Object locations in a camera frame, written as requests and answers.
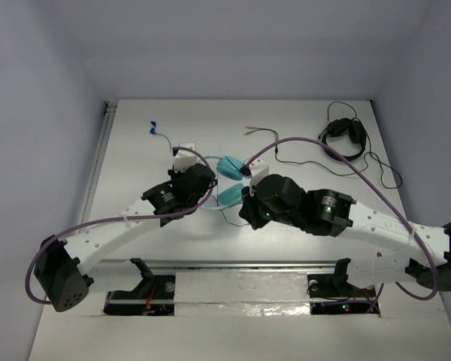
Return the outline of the teal cat-ear headphones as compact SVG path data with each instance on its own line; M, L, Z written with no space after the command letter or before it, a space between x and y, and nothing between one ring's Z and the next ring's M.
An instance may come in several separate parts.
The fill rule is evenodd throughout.
M218 176L216 195L204 205L211 211L224 211L242 203L242 189L246 186L246 178L241 173L243 162L233 156L207 155L206 160L216 162Z

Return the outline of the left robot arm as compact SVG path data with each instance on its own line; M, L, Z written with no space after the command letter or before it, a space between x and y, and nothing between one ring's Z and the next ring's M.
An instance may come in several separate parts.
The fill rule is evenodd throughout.
M138 236L193 214L216 185L214 172L196 163L158 184L115 217L89 221L42 241L32 262L33 274L55 311L82 302L97 279L92 269Z

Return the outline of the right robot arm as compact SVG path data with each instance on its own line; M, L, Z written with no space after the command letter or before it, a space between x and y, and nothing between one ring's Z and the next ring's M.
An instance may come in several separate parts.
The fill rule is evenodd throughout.
M282 223L307 234L363 241L391 251L370 260L340 259L331 284L348 296L375 284L415 282L451 292L451 223L402 222L334 190L305 191L289 177L270 174L241 191L239 215L253 229Z

